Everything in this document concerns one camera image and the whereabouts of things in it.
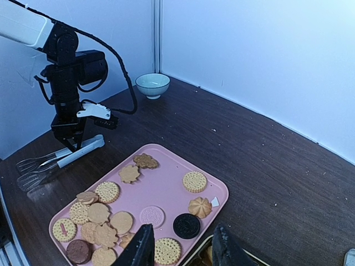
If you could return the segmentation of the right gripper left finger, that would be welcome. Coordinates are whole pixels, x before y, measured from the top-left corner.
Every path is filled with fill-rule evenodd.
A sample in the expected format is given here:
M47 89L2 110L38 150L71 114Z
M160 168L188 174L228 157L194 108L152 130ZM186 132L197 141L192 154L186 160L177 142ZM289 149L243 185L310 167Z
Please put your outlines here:
M153 266L155 239L152 224L143 224L113 266Z

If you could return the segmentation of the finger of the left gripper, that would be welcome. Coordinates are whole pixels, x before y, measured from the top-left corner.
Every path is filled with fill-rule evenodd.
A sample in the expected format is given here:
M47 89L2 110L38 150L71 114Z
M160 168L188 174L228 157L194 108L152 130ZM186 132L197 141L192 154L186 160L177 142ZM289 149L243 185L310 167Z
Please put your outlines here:
M61 138L61 137L60 137L60 138L59 138L59 141L60 141L65 147L67 147L71 152L75 152L75 146L74 146L73 144L71 144L68 139L66 139L66 138Z
M82 139L84 135L84 130L85 130L85 121L81 121L75 126L75 129L73 131L73 140L75 144L75 150L78 151L81 148L82 145Z

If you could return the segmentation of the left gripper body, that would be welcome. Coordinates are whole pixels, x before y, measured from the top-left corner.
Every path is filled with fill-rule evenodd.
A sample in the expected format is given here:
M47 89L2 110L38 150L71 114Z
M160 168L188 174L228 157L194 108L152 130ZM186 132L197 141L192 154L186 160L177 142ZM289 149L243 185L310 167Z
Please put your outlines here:
M54 137L59 141L59 138L66 138L69 141L73 140L73 131L75 126L81 121L86 122L86 118L78 118L76 116L64 116L62 114L56 114L52 123L51 129Z

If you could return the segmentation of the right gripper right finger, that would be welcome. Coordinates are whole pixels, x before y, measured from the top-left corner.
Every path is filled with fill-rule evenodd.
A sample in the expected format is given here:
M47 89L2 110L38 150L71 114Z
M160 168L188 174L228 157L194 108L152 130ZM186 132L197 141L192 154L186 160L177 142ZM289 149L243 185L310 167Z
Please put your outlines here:
M216 266L256 266L227 227L220 223L212 239L212 264Z

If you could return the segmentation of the gold cookie tin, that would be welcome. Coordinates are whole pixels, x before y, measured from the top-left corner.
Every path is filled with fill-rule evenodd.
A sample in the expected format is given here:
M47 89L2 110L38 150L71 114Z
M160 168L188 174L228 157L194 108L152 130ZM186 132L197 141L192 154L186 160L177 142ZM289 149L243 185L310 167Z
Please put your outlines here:
M209 235L204 239L200 246L193 252L193 254L183 263L183 266L192 266L192 265L212 265L212 240L213 234ZM254 265L259 266L270 266L262 259L256 257L249 251L244 249L244 252L247 256L253 261Z

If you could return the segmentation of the silver white tongs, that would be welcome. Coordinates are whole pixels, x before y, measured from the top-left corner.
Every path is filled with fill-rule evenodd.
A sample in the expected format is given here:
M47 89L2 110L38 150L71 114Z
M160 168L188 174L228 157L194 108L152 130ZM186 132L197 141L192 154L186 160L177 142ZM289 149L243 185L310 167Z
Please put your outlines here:
M68 148L63 148L45 156L20 161L16 163L16 168L20 173L17 185L22 191L28 192L47 181L56 170L64 168L66 165L104 145L104 136L98 134L91 139L83 141L81 148L77 151L73 152Z

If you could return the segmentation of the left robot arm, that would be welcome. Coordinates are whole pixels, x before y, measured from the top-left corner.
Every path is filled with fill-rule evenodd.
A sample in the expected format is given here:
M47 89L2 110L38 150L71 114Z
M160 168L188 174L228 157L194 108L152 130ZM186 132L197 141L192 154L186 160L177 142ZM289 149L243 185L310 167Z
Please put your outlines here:
M79 52L76 30L16 1L1 1L1 36L46 55L50 64L34 78L46 101L55 107L52 131L71 152L80 149L86 119L77 116L84 109L79 92L83 85L106 81L105 54Z

